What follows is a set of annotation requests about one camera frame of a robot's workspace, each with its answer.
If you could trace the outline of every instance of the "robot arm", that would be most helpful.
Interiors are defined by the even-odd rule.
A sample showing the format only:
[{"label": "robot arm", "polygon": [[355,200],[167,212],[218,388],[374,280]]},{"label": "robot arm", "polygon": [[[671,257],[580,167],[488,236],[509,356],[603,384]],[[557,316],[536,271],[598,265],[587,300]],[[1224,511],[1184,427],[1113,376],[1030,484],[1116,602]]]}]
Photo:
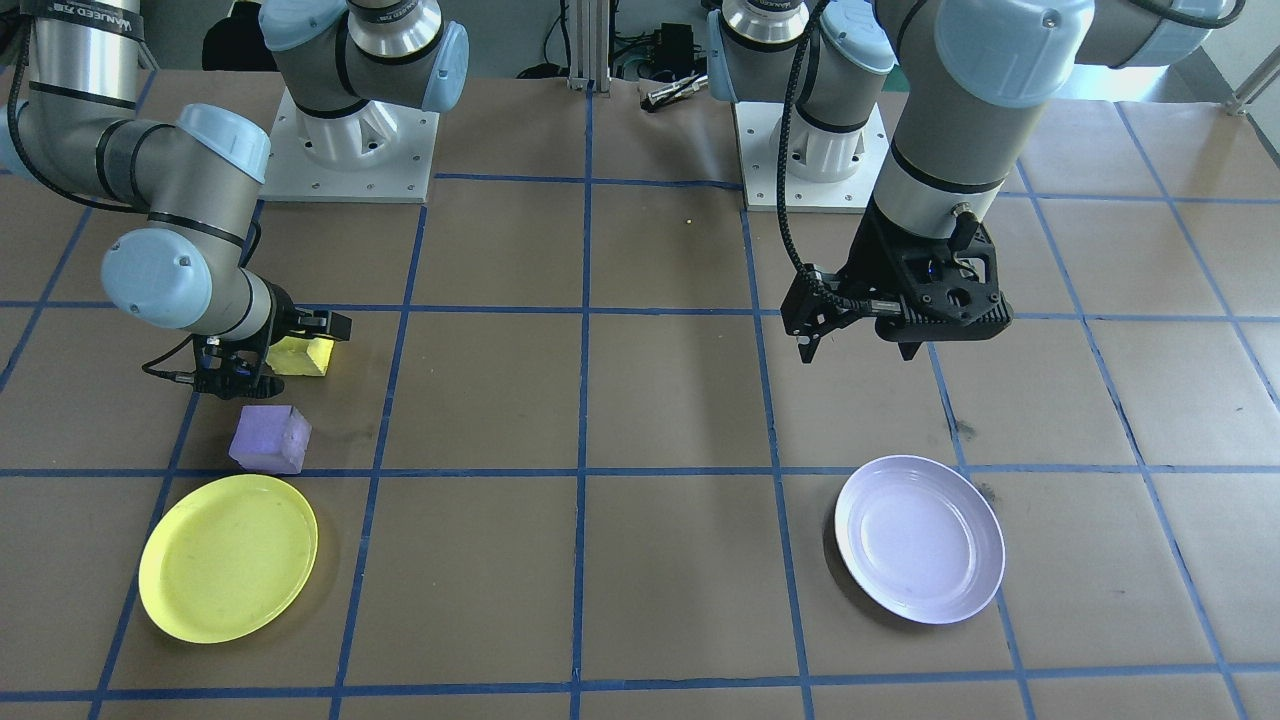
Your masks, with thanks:
[{"label": "robot arm", "polygon": [[[1164,65],[1188,55],[1224,3],[876,1],[911,95],[849,261],[833,274],[797,268],[782,318],[801,359],[810,361],[827,333],[865,316],[877,318],[877,333],[897,342],[904,359],[922,342],[987,340],[1007,327],[1012,310],[982,219],[1050,96],[1076,61]],[[1208,27],[1140,4],[1175,6]]]},{"label": "robot arm", "polygon": [[829,183],[861,167],[861,131],[893,69],[893,50],[865,3],[841,3],[820,15],[818,29],[806,35],[801,0],[726,0],[707,20],[708,74],[717,100],[781,102],[794,50],[806,41],[788,118],[787,172]]},{"label": "robot arm", "polygon": [[323,168],[403,155],[407,115],[388,105],[445,113],[466,83],[466,28],[435,0],[268,0],[259,22],[298,110],[296,141]]},{"label": "robot arm", "polygon": [[[296,309],[241,265],[266,135],[210,105],[188,105],[175,126],[133,118],[137,0],[38,0],[23,10],[35,19],[5,108],[0,160],[72,200],[146,214],[146,227],[108,250],[102,284],[125,313],[196,336],[206,361],[172,379],[221,397],[270,397],[283,382],[261,377],[268,346],[285,334],[347,340],[349,320]],[[19,104],[28,56],[29,101]]]}]

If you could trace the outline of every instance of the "black cable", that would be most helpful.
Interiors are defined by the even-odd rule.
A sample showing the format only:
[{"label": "black cable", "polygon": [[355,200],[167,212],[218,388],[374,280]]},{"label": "black cable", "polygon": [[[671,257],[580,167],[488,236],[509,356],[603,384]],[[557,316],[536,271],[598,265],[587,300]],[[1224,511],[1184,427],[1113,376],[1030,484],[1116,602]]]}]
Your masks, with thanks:
[{"label": "black cable", "polygon": [[250,229],[253,231],[253,240],[248,242],[248,250],[244,251],[244,259],[241,260],[241,268],[248,265],[248,261],[253,259],[253,252],[257,251],[257,243],[262,240],[262,225],[257,220],[248,222]]},{"label": "black cable", "polygon": [[800,42],[796,44],[796,54],[791,60],[791,74],[787,77],[787,92],[782,101],[782,123],[778,128],[778,229],[782,233],[782,247],[786,249],[787,258],[795,265],[796,273],[804,275],[805,282],[809,284],[809,291],[823,302],[844,310],[852,310],[858,306],[856,302],[831,292],[813,273],[805,272],[804,260],[800,259],[800,252],[796,251],[795,241],[791,238],[791,223],[787,220],[787,152],[791,143],[791,113],[795,109],[796,88],[800,85],[800,67],[804,64],[809,38],[814,36],[814,29],[818,27],[818,18],[822,17],[822,12],[827,8],[828,3],[831,0],[818,0],[818,4],[814,5],[813,13],[809,15],[809,22],[800,36]]},{"label": "black cable", "polygon": [[1169,22],[1201,29],[1221,29],[1234,23],[1235,19],[1240,17],[1240,12],[1244,10],[1244,0],[1235,0],[1235,5],[1231,8],[1231,12],[1221,18],[1201,18],[1197,15],[1188,15],[1187,13],[1180,13],[1172,8],[1160,5],[1155,0],[1129,0],[1129,4],[1142,8],[1155,15],[1160,15]]},{"label": "black cable", "polygon": [[133,208],[131,205],[110,205],[65,191],[61,187],[58,187],[54,181],[45,177],[45,174],[36,168],[36,164],[31,161],[31,155],[27,155],[27,149],[23,146],[22,137],[18,133],[18,91],[22,90],[22,76],[31,55],[31,37],[36,33],[36,19],[29,17],[22,18],[19,23],[26,27],[22,33],[22,51],[18,54],[17,63],[13,68],[13,83],[9,86],[9,106],[5,114],[8,115],[6,119],[9,122],[9,140],[13,142],[13,149],[18,152],[18,159],[22,160],[23,167],[28,173],[31,173],[31,177],[40,182],[40,184],[47,187],[67,200],[78,202],[86,208],[109,210],[111,213],[146,213],[146,210],[142,210],[141,208]]},{"label": "black cable", "polygon": [[568,0],[561,0],[561,35],[564,36],[564,67],[573,67],[573,55],[568,49]]},{"label": "black cable", "polygon": [[168,360],[168,359],[173,357],[174,355],[177,355],[178,351],[180,351],[183,347],[187,347],[187,345],[191,343],[193,340],[196,340],[196,336],[188,334],[187,340],[183,340],[182,342],[179,342],[178,345],[175,345],[173,347],[173,350],[170,350],[169,352],[165,352],[164,355],[161,355],[160,357],[156,357],[155,360],[150,360],[147,363],[143,363],[142,364],[142,372],[146,373],[146,374],[148,374],[148,375],[156,377],[156,378],[163,378],[163,379],[166,379],[166,380],[178,382],[178,377],[179,375],[189,374],[189,373],[178,373],[178,372],[174,372],[174,370],[154,370],[152,368],[155,368],[160,363],[164,363],[165,360]]},{"label": "black cable", "polygon": [[0,53],[4,53],[13,42],[13,38],[18,36],[18,28],[22,27],[22,17],[18,14],[18,9],[5,10],[0,13],[0,23],[4,23],[4,33],[0,33]]}]

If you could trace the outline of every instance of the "white plate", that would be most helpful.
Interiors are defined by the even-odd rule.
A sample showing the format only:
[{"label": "white plate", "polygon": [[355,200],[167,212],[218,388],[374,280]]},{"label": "white plate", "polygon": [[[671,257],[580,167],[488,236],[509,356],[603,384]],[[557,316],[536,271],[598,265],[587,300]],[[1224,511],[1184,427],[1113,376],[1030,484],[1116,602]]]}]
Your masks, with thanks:
[{"label": "white plate", "polygon": [[873,460],[849,478],[836,544],[867,594],[919,623],[973,618],[1005,577],[991,506],[955,470],[914,455]]}]

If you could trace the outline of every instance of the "light blue joint cap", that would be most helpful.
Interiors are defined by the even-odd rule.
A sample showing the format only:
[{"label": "light blue joint cap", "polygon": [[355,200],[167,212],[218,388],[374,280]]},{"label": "light blue joint cap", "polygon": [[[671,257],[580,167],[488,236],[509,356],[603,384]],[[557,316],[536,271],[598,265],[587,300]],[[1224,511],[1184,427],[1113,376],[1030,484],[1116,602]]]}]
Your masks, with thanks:
[{"label": "light blue joint cap", "polygon": [[435,50],[435,64],[431,65],[431,79],[426,82],[422,94],[422,110],[429,113],[448,113],[462,97],[467,85],[467,68],[471,64],[471,40],[467,28],[451,22],[444,28],[444,40]]},{"label": "light blue joint cap", "polygon": [[728,56],[724,55],[724,36],[721,35],[719,18],[719,10],[712,10],[707,15],[707,44],[710,46],[707,50],[707,83],[712,88],[712,97],[721,102],[737,102],[733,78],[728,76]]},{"label": "light blue joint cap", "polygon": [[[18,101],[18,113],[22,115],[22,109],[27,106],[26,100]],[[29,179],[36,182],[35,176],[27,169],[27,165],[22,164],[22,158],[18,156],[18,149],[13,146],[13,138],[9,137],[9,106],[0,105],[0,164],[9,169],[10,173],[18,176],[19,178]]]},{"label": "light blue joint cap", "polygon": [[874,10],[863,0],[831,0],[822,14],[822,32],[846,60],[865,70],[886,76],[897,61]]},{"label": "light blue joint cap", "polygon": [[266,158],[271,138],[252,120],[214,105],[187,105],[178,115],[178,127],[212,150],[242,173],[266,182]]},{"label": "light blue joint cap", "polygon": [[[1198,18],[1216,18],[1222,14],[1226,0],[1174,0],[1170,10],[1178,10]],[[1129,58],[1121,68],[1161,68],[1171,65],[1178,60],[1190,55],[1208,37],[1207,29],[1175,23],[1172,20],[1160,20],[1156,32],[1151,33],[1147,44],[1142,46],[1133,58]]]},{"label": "light blue joint cap", "polygon": [[257,14],[271,53],[293,50],[323,33],[347,12],[347,0],[266,0]]},{"label": "light blue joint cap", "polygon": [[209,309],[214,278],[189,240],[165,228],[140,228],[106,251],[102,288],[134,318],[161,328],[186,328]]},{"label": "light blue joint cap", "polygon": [[960,87],[1001,108],[1033,108],[1071,76],[1093,0],[941,0],[933,40]]}]

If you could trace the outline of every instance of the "purple cube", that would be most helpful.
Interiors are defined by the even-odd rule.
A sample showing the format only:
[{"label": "purple cube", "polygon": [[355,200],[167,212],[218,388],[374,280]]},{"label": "purple cube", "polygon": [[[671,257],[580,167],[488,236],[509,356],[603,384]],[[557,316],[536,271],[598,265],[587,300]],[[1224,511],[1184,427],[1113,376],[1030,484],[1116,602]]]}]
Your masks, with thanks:
[{"label": "purple cube", "polygon": [[311,423],[292,405],[248,405],[228,452],[246,470],[273,475],[302,471]]}]

